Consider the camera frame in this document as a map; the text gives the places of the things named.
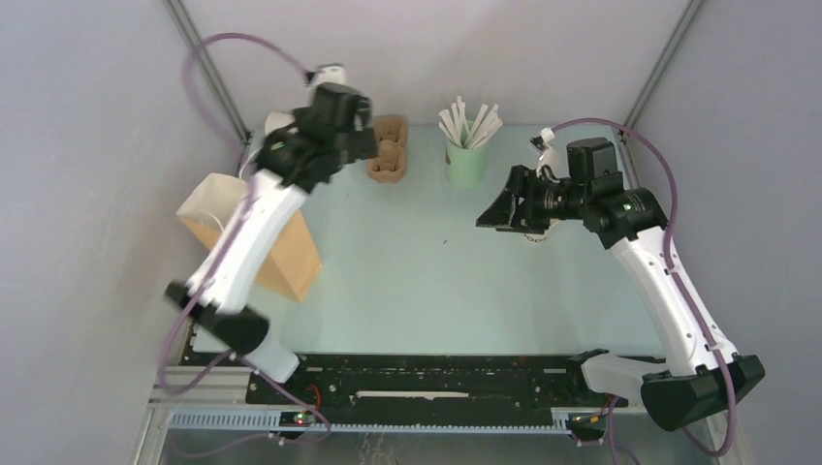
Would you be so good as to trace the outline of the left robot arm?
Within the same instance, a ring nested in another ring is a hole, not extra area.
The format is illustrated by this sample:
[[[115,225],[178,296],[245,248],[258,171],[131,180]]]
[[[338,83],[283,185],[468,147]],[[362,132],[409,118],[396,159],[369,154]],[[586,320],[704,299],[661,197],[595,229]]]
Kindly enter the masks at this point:
[[[239,206],[201,266],[172,281],[167,298],[200,329],[269,377],[269,391],[295,403],[306,391],[298,356],[248,296],[275,240],[313,190],[345,166],[376,156],[372,103],[361,91],[325,82],[290,121],[266,133],[252,152],[254,172]]]

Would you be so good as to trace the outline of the brown paper bag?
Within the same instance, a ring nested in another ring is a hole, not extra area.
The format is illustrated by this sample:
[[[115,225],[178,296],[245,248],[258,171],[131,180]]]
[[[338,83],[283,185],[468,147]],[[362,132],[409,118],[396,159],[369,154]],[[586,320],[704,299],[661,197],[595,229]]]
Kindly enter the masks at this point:
[[[236,312],[257,286],[301,302],[323,263],[300,211],[307,194],[256,168],[249,177],[213,172],[192,191],[177,218],[208,249],[183,281],[202,305]]]

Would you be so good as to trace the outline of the single white paper cup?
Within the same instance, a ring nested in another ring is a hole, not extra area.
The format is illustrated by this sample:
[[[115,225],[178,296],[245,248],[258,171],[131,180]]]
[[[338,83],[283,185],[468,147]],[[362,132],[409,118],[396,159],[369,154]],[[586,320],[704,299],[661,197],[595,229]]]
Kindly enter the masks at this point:
[[[549,237],[549,235],[552,232],[553,232],[553,228],[551,226],[548,226],[542,232],[538,232],[538,233],[537,232],[528,232],[528,233],[525,233],[523,235],[523,237],[525,238],[526,241],[528,241],[530,243],[542,243]]]

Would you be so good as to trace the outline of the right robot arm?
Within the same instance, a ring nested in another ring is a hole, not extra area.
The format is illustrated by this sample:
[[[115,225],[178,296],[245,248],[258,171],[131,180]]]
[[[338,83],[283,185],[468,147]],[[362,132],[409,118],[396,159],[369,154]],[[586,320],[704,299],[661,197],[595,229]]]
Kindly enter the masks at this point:
[[[579,220],[641,292],[664,358],[646,362],[592,350],[574,356],[563,380],[567,398],[587,405],[601,393],[641,404],[666,431],[731,412],[763,380],[758,356],[743,356],[718,327],[676,254],[671,222],[648,189],[628,189],[615,146],[579,139],[566,148],[568,173],[553,173],[546,136],[531,140],[538,165],[513,166],[480,228],[539,235]]]

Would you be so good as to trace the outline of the stack of white paper cups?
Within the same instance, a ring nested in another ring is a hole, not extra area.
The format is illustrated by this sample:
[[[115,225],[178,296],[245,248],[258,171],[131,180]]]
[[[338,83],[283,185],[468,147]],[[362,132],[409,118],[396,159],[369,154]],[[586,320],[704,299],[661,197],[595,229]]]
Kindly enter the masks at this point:
[[[264,132],[268,136],[278,129],[286,128],[294,122],[294,117],[291,113],[273,111],[268,115],[264,123]]]

